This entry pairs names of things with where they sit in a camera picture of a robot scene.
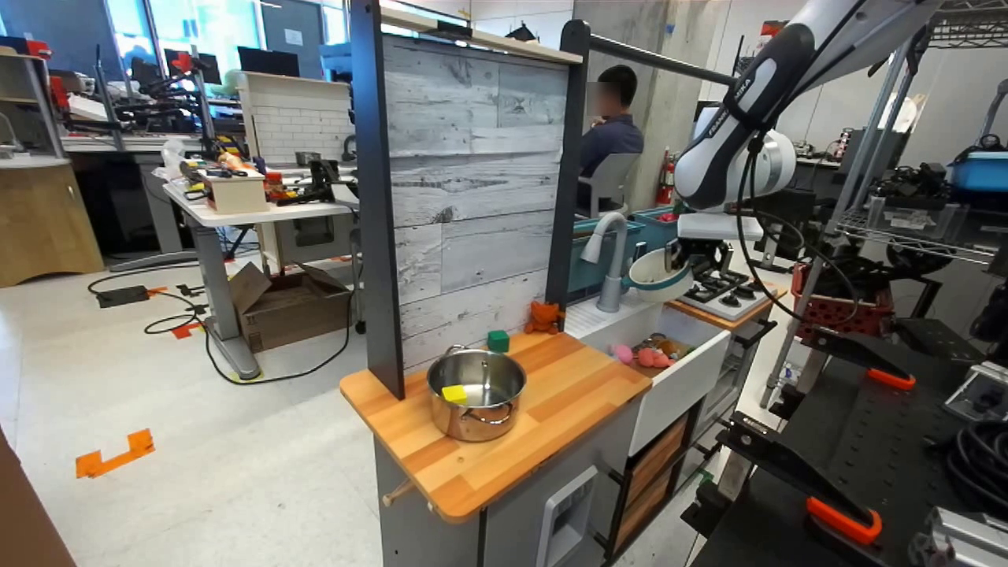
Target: whitewashed wood board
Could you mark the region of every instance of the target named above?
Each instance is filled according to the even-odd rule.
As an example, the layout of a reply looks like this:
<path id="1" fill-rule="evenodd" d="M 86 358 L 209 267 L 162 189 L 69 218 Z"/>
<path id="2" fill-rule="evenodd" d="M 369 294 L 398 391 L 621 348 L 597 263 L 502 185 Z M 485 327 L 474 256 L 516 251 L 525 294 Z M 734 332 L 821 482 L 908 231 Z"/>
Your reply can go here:
<path id="1" fill-rule="evenodd" d="M 440 225 L 398 231 L 400 303 L 440 297 Z"/>
<path id="2" fill-rule="evenodd" d="M 482 348 L 494 327 L 520 332 L 529 316 L 529 297 L 542 298 L 545 271 L 498 280 L 477 289 L 458 289 L 411 303 L 403 308 L 403 358 L 408 369 L 434 362 L 446 348 Z"/>
<path id="3" fill-rule="evenodd" d="M 563 71 L 385 41 L 407 369 L 520 332 L 545 294 Z"/>

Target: stainless steel pot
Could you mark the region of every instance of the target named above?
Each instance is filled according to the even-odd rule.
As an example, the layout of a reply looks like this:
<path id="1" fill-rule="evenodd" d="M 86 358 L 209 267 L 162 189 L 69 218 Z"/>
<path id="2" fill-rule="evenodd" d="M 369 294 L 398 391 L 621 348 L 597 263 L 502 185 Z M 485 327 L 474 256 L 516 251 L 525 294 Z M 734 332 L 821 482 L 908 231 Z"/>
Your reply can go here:
<path id="1" fill-rule="evenodd" d="M 502 353 L 446 351 L 432 365 L 429 388 L 434 425 L 446 438 L 482 445 L 514 429 L 525 371 Z"/>

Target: window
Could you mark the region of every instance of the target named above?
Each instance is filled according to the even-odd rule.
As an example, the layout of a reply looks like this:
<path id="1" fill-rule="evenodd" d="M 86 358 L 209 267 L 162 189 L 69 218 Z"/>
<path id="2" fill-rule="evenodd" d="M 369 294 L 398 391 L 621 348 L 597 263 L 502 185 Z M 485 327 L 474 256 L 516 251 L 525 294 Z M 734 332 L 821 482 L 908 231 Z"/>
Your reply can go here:
<path id="1" fill-rule="evenodd" d="M 124 72 L 133 71 L 133 60 L 156 62 L 142 0 L 106 0 L 106 13 L 113 17 L 113 35 L 116 35 L 116 55 L 119 55 Z"/>
<path id="2" fill-rule="evenodd" d="M 324 0 L 320 23 L 324 23 L 324 43 L 347 43 L 349 41 L 344 0 Z"/>
<path id="3" fill-rule="evenodd" d="M 221 72 L 243 71 L 235 46 L 261 46 L 257 0 L 153 0 L 162 46 L 213 55 Z"/>

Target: sink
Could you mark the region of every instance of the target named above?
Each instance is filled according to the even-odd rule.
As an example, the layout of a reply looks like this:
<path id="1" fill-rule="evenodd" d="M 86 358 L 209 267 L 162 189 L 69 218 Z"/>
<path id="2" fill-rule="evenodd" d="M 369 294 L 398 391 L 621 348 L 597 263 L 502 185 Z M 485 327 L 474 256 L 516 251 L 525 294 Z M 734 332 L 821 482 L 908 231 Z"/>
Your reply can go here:
<path id="1" fill-rule="evenodd" d="M 684 358 L 653 377 L 653 391 L 641 398 L 633 425 L 630 458 L 656 442 L 684 413 L 688 413 L 717 386 L 730 341 L 730 334 L 716 325 L 645 298 L 625 303 L 618 316 L 597 313 L 591 298 L 571 306 L 567 334 L 609 355 L 613 348 L 633 348 L 650 334 L 664 334 L 688 348 Z"/>

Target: chair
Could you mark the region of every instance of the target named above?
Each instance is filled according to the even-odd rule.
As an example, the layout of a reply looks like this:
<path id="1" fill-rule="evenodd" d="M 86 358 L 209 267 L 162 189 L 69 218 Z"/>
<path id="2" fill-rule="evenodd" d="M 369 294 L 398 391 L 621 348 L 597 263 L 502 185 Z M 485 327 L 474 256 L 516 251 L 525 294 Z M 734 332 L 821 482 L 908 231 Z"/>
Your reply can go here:
<path id="1" fill-rule="evenodd" d="M 630 175 L 635 166 L 640 156 L 609 156 L 594 175 L 580 183 L 588 185 L 588 215 L 597 218 L 597 201 L 612 198 L 612 201 L 625 201 L 625 185 L 630 185 Z"/>

